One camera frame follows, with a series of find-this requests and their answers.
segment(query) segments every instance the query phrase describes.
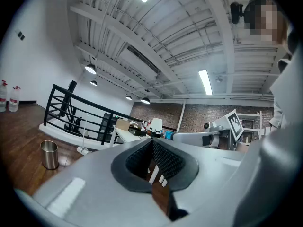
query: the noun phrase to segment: smoke detector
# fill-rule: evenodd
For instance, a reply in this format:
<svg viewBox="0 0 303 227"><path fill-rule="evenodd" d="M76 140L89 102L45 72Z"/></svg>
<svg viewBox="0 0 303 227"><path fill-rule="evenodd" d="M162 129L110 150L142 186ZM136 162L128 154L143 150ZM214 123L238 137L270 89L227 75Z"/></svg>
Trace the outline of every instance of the smoke detector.
<svg viewBox="0 0 303 227"><path fill-rule="evenodd" d="M216 82L217 83L221 83L223 80L222 80L222 78L220 78L220 77L218 77L217 79L216 79Z"/></svg>

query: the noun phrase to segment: brown hardwood floor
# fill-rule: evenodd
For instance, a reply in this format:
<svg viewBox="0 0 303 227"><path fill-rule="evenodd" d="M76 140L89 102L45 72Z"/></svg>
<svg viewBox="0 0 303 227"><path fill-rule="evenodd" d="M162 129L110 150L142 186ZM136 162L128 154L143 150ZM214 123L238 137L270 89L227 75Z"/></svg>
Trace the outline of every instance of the brown hardwood floor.
<svg viewBox="0 0 303 227"><path fill-rule="evenodd" d="M82 155L77 147L54 139L39 130L43 123L45 109L37 104L20 105L17 112L8 110L0 113L0 153L2 162L14 188L23 190L29 195L48 179L75 162ZM58 145L59 167L47 170L41 163L40 143L52 140ZM156 164L151 162L147 175L148 181ZM162 187L159 173L153 184L153 198L167 214L169 186Z"/></svg>

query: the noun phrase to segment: metal trash can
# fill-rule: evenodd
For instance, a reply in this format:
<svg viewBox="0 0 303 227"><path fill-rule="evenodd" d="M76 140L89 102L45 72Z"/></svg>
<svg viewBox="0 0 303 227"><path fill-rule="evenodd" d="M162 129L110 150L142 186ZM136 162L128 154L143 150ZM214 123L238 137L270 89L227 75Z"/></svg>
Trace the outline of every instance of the metal trash can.
<svg viewBox="0 0 303 227"><path fill-rule="evenodd" d="M44 167L49 170L56 169L59 166L58 146L50 140L45 140L41 142L40 148Z"/></svg>

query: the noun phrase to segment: ceiling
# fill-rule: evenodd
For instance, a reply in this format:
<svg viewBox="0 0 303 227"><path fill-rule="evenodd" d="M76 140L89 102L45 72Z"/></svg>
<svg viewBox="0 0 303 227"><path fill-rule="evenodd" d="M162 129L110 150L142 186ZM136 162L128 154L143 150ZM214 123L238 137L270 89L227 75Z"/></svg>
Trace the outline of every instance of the ceiling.
<svg viewBox="0 0 303 227"><path fill-rule="evenodd" d="M206 69L212 98L272 101L269 87L285 51L251 38L243 18L233 25L233 1L245 7L249 0L72 0L75 50L81 64L97 66L98 79L138 98L209 97L198 77ZM125 56L129 46L136 60Z"/></svg>

